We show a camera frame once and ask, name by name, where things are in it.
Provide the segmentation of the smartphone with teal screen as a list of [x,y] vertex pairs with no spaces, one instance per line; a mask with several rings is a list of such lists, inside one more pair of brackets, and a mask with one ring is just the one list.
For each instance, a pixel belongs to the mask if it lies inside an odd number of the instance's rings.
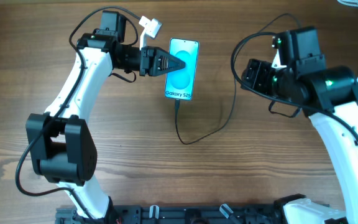
[[195,40],[170,40],[170,54],[185,63],[185,67],[167,73],[165,97],[190,101],[193,96],[200,43]]

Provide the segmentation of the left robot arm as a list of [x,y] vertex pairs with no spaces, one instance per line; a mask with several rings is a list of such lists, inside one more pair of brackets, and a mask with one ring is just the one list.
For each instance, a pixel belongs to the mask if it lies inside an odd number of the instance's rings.
[[88,120],[98,93],[122,69],[137,76],[156,77],[182,69],[185,63],[164,49],[147,45],[157,36],[161,23],[136,16],[119,6],[101,8],[101,24],[70,45],[75,64],[63,88],[42,114],[26,122],[30,157],[37,175],[55,184],[75,204],[67,222],[121,223],[112,199],[101,189],[94,174],[97,150]]

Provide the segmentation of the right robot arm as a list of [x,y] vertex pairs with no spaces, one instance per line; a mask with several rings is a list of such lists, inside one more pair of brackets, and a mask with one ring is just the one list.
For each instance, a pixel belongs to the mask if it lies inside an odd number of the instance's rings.
[[275,201],[282,223],[358,223],[358,82],[345,66],[328,68],[314,27],[272,33],[273,62],[252,59],[236,80],[272,103],[294,106],[320,135],[345,203],[335,210],[302,194]]

